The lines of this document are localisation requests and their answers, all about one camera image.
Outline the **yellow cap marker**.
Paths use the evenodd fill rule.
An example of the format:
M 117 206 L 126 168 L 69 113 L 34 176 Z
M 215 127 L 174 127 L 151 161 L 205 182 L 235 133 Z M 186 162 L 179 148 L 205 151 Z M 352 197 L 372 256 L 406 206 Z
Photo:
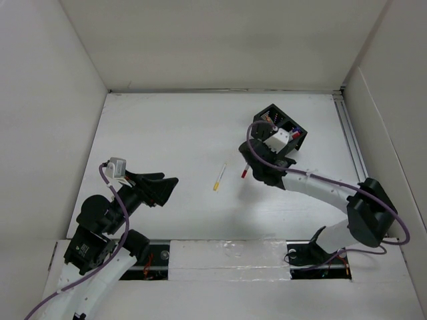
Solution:
M 227 167 L 227 163 L 224 163 L 223 166 L 222 166 L 222 168 L 221 168 L 221 171 L 220 171 L 220 173 L 218 175 L 218 178 L 216 179 L 216 182 L 214 183 L 213 191 L 217 191 L 219 189 L 220 182 L 222 180 L 222 177 L 223 177 L 223 174 L 224 174 L 224 172 L 226 170 L 226 167 Z

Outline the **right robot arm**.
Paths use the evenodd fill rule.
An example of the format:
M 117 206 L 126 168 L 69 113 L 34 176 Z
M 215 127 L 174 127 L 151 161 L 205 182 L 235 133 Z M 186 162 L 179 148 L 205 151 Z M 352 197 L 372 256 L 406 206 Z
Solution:
M 330 226 L 321 226 L 311 239 L 296 248 L 288 248 L 284 261 L 313 269 L 329 263 L 345 249 L 357 243 L 365 253 L 381 255 L 385 236 L 398 213 L 381 184 L 367 178 L 357 185 L 322 177 L 313 171 L 294 169 L 293 159 L 278 158 L 268 146 L 256 139 L 242 143 L 238 151 L 252 169 L 255 180 L 288 193 L 301 193 L 341 211 L 346 218 Z

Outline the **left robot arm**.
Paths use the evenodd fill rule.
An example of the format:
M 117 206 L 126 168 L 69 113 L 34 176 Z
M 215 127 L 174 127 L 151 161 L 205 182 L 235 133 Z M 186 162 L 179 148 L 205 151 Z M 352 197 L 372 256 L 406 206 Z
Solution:
M 101 300 L 133 265 L 144 263 L 150 240 L 130 227 L 131 214 L 145 204 L 164 206 L 179 180 L 163 173 L 111 173 L 102 163 L 99 174 L 113 198 L 88 197 L 77 217 L 78 227 L 63 256 L 61 278 L 52 294 L 26 315 L 42 319 L 92 319 Z

